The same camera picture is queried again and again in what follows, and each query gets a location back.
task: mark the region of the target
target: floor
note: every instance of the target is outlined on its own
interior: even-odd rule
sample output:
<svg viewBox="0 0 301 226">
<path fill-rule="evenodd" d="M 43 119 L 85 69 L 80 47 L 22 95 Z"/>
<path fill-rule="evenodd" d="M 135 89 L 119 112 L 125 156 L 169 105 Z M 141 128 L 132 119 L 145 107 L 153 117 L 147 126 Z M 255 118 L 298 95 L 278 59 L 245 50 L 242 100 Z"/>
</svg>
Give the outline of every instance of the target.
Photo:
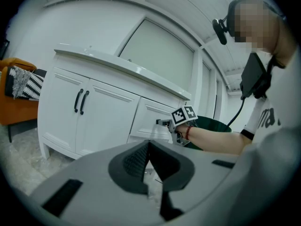
<svg viewBox="0 0 301 226">
<path fill-rule="evenodd" d="M 11 186 L 27 195 L 45 179 L 68 166 L 74 160 L 49 149 L 50 157 L 42 157 L 37 121 L 27 121 L 11 127 L 12 143 L 7 126 L 0 125 L 0 165 Z M 162 182 L 148 164 L 144 183 L 149 186 L 148 198 L 158 210 L 161 205 Z"/>
</svg>

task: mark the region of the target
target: white countertop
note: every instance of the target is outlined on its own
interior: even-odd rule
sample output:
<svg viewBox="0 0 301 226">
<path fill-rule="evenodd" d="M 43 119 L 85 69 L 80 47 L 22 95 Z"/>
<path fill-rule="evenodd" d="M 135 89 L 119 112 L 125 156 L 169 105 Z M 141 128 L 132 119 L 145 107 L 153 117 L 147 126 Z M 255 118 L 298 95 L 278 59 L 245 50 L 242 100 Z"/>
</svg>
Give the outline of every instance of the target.
<svg viewBox="0 0 301 226">
<path fill-rule="evenodd" d="M 191 100 L 191 94 L 189 92 L 183 90 L 163 77 L 120 57 L 63 43 L 60 43 L 55 47 L 55 52 L 73 55 L 112 67 L 156 85 L 182 99 Z"/>
</svg>

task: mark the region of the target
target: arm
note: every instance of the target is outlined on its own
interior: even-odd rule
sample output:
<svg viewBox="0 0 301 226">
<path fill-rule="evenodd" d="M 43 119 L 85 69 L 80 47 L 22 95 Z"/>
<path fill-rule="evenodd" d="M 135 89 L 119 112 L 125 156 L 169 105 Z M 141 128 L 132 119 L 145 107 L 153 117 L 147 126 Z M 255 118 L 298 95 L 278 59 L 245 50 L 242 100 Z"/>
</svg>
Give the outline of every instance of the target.
<svg viewBox="0 0 301 226">
<path fill-rule="evenodd" d="M 185 138 L 187 128 L 186 125 L 180 125 L 177 131 Z M 215 132 L 196 127 L 190 129 L 188 139 L 204 151 L 237 155 L 252 143 L 252 140 L 239 133 Z"/>
</svg>

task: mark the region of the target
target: white ceiling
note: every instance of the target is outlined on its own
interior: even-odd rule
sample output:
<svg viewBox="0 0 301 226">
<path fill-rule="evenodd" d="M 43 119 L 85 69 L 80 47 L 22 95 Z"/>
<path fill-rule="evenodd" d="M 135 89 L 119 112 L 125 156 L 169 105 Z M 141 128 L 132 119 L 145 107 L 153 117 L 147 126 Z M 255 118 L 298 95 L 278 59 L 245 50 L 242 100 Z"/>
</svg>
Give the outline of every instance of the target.
<svg viewBox="0 0 301 226">
<path fill-rule="evenodd" d="M 169 12 L 173 16 L 184 22 L 203 41 L 214 38 L 214 30 L 211 21 L 215 18 L 224 18 L 228 11 L 228 5 L 232 0 L 146 0 L 146 2 L 156 5 Z M 276 9 L 272 0 L 265 0 Z M 232 91 L 239 90 L 241 81 L 240 75 L 245 67 L 249 52 L 241 45 L 234 43 L 232 38 L 228 38 L 226 46 L 219 43 L 218 39 L 211 41 L 205 49 L 210 52 L 212 59 L 219 65 L 226 75 L 226 82 Z M 269 56 L 259 53 L 264 64 L 269 60 Z"/>
</svg>

